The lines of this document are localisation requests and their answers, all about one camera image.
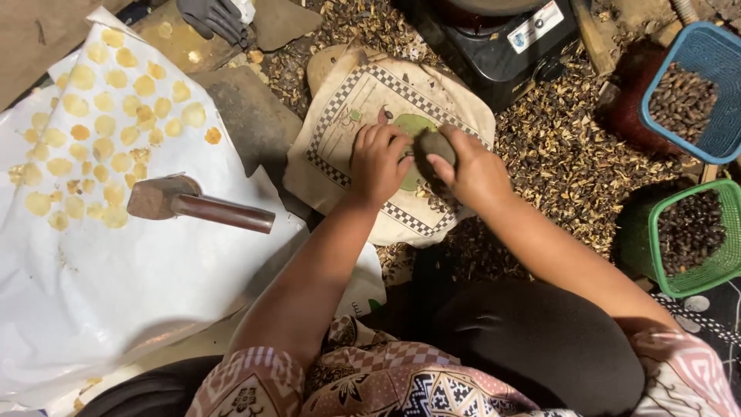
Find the glove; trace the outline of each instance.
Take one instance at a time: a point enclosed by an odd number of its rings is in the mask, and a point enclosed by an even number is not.
[[[247,30],[239,21],[242,12],[231,0],[176,0],[178,10],[204,39],[216,32],[229,45],[247,47]]]

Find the black pants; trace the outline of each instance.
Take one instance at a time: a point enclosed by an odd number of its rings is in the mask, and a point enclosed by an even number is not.
[[[544,283],[460,286],[435,259],[434,249],[418,256],[406,311],[399,308],[405,302],[390,298],[362,321],[455,355],[542,408],[592,417],[623,416],[635,407],[644,373],[620,328],[599,307]],[[396,326],[385,326],[385,315]],[[79,417],[183,416],[220,360],[187,359],[141,374],[101,394]]]

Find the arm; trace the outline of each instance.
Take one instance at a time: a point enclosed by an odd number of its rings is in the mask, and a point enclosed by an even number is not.
[[[360,130],[350,191],[247,311],[225,358],[265,346],[287,352],[304,370],[313,363],[376,215],[413,162],[408,157],[397,163],[409,142],[400,134],[392,125]]]
[[[656,325],[681,329],[620,270],[515,195],[497,155],[453,126],[441,132],[456,149],[458,171],[430,155],[436,173],[533,275],[595,303],[628,335]]]

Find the blue basket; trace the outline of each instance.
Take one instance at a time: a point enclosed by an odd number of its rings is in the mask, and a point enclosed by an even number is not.
[[[648,112],[651,94],[672,62],[719,86],[710,122],[696,145],[655,122]],[[639,118],[646,128],[703,162],[720,165],[736,158],[741,154],[741,38],[708,22],[682,29],[643,94]]]

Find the label sticker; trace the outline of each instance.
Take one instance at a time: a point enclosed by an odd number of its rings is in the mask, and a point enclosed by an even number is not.
[[[533,17],[507,35],[507,39],[509,39],[515,52],[521,53],[561,21],[563,21],[563,13],[558,8],[556,0],[551,0],[542,9],[535,12]]]

